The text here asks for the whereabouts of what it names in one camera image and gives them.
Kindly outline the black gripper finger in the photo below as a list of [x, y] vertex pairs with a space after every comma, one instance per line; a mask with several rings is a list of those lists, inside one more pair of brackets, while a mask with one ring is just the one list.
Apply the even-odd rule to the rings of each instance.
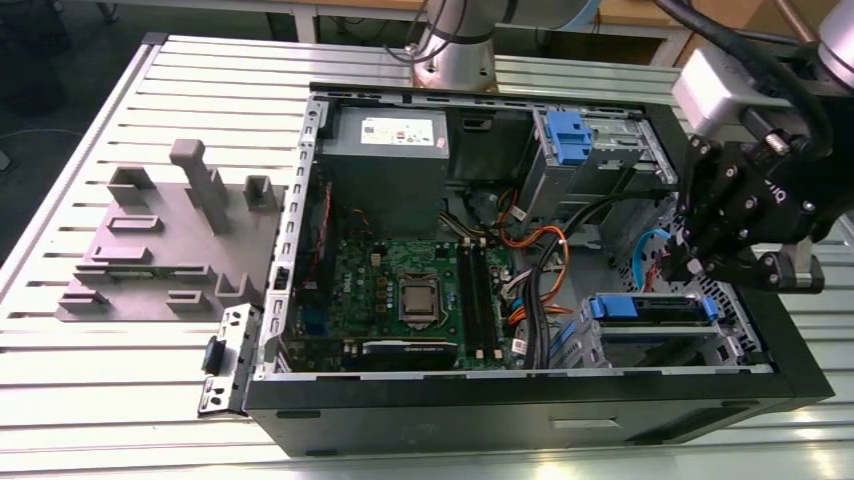
[[675, 227], [666, 246], [668, 278], [691, 278], [707, 267], [740, 258], [746, 243], [736, 222], [744, 218], [744, 209], [734, 205], [743, 183], [740, 160], [736, 143], [720, 143], [707, 137], [688, 139]]
[[825, 275], [813, 254], [810, 238], [785, 244], [748, 259], [747, 250], [738, 255], [712, 255], [700, 261], [704, 275], [734, 286], [770, 292], [822, 292]]

